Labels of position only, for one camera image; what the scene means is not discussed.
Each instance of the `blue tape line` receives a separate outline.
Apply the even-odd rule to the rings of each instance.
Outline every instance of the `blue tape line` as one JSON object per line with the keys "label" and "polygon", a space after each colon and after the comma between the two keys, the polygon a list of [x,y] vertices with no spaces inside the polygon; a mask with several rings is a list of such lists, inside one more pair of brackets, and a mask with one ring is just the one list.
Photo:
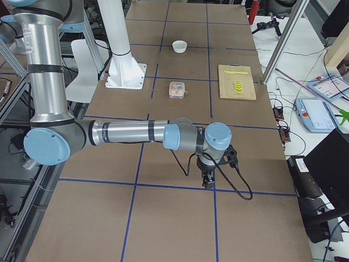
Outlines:
{"label": "blue tape line", "polygon": [[145,121],[146,120],[146,119],[141,119],[141,118],[124,118],[124,117],[110,117],[110,116],[89,116],[89,115],[86,115],[85,117],[115,119],[115,120],[130,120],[130,121]]}
{"label": "blue tape line", "polygon": [[140,187],[157,187],[157,188],[173,188],[173,189],[211,191],[211,190],[205,190],[204,188],[201,188],[201,187],[167,186],[165,184],[143,184],[143,183],[138,183],[137,186],[140,186]]}
{"label": "blue tape line", "polygon": [[214,232],[215,232],[215,246],[216,246],[216,262],[219,262],[216,184],[214,184],[214,186],[213,186],[213,208],[214,208]]}
{"label": "blue tape line", "polygon": [[[186,190],[205,190],[202,187],[181,187],[181,186],[168,186],[165,184],[145,184],[145,183],[129,183],[129,182],[118,182],[118,181],[104,181],[104,180],[88,180],[88,179],[78,179],[78,178],[60,178],[60,181],[70,181],[70,182],[84,182],[84,183],[99,183],[99,184],[119,184],[124,186],[139,186],[139,187],[157,187],[157,188],[172,188],[172,189],[186,189]],[[236,193],[234,190],[230,189],[216,189],[217,192],[225,193]],[[273,193],[273,192],[254,192],[256,195],[276,195],[281,197],[296,197],[296,194],[288,193]]]}
{"label": "blue tape line", "polygon": [[160,46],[160,45],[155,45],[155,44],[130,44],[130,45]]}
{"label": "blue tape line", "polygon": [[99,183],[99,184],[121,184],[123,186],[134,186],[134,183],[118,182],[118,181],[104,181],[104,180],[89,180],[89,179],[77,179],[77,178],[60,178],[60,181],[70,182],[85,182],[85,183]]}
{"label": "blue tape line", "polygon": [[167,12],[166,12],[166,18],[165,18],[163,36],[161,37],[161,46],[160,46],[159,52],[161,52],[161,49],[163,48],[164,35],[165,35],[165,28],[166,28],[166,23],[167,23],[167,17],[168,17],[168,15],[169,15],[169,9],[170,9],[170,3],[167,5]]}
{"label": "blue tape line", "polygon": [[1,65],[0,65],[0,69],[2,68],[2,66],[6,63],[6,61],[4,61]]}
{"label": "blue tape line", "polygon": [[[189,22],[189,21],[170,21],[170,20],[151,20],[151,19],[125,19],[130,21],[149,21],[149,22],[171,22],[171,23],[207,23],[207,22]],[[233,26],[250,26],[247,23],[213,23],[209,22],[210,25],[233,25]]]}
{"label": "blue tape line", "polygon": [[126,249],[126,244],[127,244],[127,237],[128,237],[128,233],[129,233],[129,229],[130,229],[130,223],[131,223],[132,210],[133,210],[133,205],[134,205],[134,202],[135,202],[137,181],[138,181],[138,176],[139,176],[139,173],[140,173],[140,167],[141,167],[141,162],[142,162],[143,149],[144,149],[144,143],[142,143],[140,159],[138,161],[137,174],[136,174],[135,185],[134,185],[133,193],[132,193],[131,205],[130,205],[130,210],[129,210],[129,217],[127,219],[127,226],[126,226],[126,231],[125,231],[124,245],[122,247],[120,262],[124,261],[125,249]]}
{"label": "blue tape line", "polygon": [[154,97],[154,90],[155,90],[155,83],[157,81],[158,69],[159,69],[159,64],[157,64],[157,68],[155,70],[155,77],[154,77],[154,82],[153,82],[153,89],[152,89],[151,99],[153,99],[153,97]]}
{"label": "blue tape line", "polygon": [[251,126],[238,126],[238,125],[235,125],[235,124],[227,124],[227,126],[229,126],[229,127],[238,127],[238,128],[279,130],[277,127],[251,127]]}
{"label": "blue tape line", "polygon": [[[172,47],[172,45],[137,44],[137,43],[133,43],[133,44],[130,44],[130,45]],[[187,46],[186,48],[207,48],[207,47],[205,47],[205,46]]]}
{"label": "blue tape line", "polygon": [[226,48],[226,50],[242,50],[242,51],[256,51],[256,49],[245,49],[245,48]]}
{"label": "blue tape line", "polygon": [[16,73],[0,73],[0,75],[17,75]]}
{"label": "blue tape line", "polygon": [[206,23],[206,22],[189,22],[189,21],[168,21],[168,22],[171,22],[171,23],[203,23],[203,24]]}
{"label": "blue tape line", "polygon": [[233,26],[250,26],[247,23],[209,23],[210,25],[233,25]]}
{"label": "blue tape line", "polygon": [[[216,189],[217,192],[225,192],[225,193],[236,193],[235,190],[230,190],[230,189]],[[240,193],[243,194],[249,194],[249,191],[239,191]],[[272,193],[272,192],[255,192],[252,191],[254,195],[276,195],[279,197],[296,197],[296,194],[286,194],[286,193]]]}
{"label": "blue tape line", "polygon": [[206,81],[208,82],[208,79],[192,79],[192,78],[166,78],[162,76],[158,76],[158,79],[174,79],[174,80],[189,80],[189,81]]}
{"label": "blue tape line", "polygon": [[208,37],[208,8],[206,4],[206,27],[207,27],[207,56],[208,56],[208,80],[209,80],[209,113],[213,117],[212,89],[211,89],[211,63],[209,60],[209,37]]}

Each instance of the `black monitor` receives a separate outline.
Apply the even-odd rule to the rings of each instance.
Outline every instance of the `black monitor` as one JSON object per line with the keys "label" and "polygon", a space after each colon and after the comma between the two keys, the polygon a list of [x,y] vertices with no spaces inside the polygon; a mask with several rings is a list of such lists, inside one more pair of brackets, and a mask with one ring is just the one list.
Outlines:
{"label": "black monitor", "polygon": [[349,22],[349,0],[340,0],[322,26],[323,37],[337,37]]}
{"label": "black monitor", "polygon": [[305,158],[316,183],[335,209],[320,215],[303,216],[306,228],[342,217],[349,225],[349,135],[334,129]]}

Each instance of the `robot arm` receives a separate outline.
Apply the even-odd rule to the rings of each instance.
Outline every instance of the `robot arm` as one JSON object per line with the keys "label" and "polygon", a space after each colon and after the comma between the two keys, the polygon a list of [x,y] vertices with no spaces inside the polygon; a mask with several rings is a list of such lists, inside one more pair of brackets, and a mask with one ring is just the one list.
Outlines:
{"label": "robot arm", "polygon": [[0,39],[5,44],[11,43],[14,38],[23,37],[22,27],[12,15],[1,17],[0,20]]}
{"label": "robot arm", "polygon": [[195,152],[203,186],[212,188],[218,164],[237,163],[231,131],[222,123],[206,129],[189,120],[100,122],[76,121],[68,113],[58,29],[80,10],[82,0],[8,0],[23,28],[35,115],[24,140],[26,153],[38,163],[55,165],[88,146],[111,142],[162,142],[171,150]]}

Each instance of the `yellow knife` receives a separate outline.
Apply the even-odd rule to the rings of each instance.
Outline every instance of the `yellow knife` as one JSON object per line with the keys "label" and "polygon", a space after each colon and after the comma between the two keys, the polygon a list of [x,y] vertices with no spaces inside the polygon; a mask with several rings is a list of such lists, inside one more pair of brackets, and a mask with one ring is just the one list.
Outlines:
{"label": "yellow knife", "polygon": [[238,72],[238,71],[224,71],[224,73],[227,73],[227,74],[239,74],[239,75],[248,75],[249,73],[248,72]]}

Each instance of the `tablet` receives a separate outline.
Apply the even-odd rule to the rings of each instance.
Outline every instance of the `tablet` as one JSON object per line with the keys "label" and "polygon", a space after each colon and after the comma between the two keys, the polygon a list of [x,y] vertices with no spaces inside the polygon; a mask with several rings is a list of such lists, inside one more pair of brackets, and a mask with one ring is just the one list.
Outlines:
{"label": "tablet", "polygon": [[312,133],[330,133],[337,127],[335,116],[320,99],[298,97],[296,107],[303,125]]}
{"label": "tablet", "polygon": [[349,93],[349,83],[344,81],[342,78],[330,74],[330,77],[326,74],[321,76],[321,80],[313,79],[308,83],[308,87],[314,90],[322,98],[329,102],[332,102],[342,96],[343,94]]}

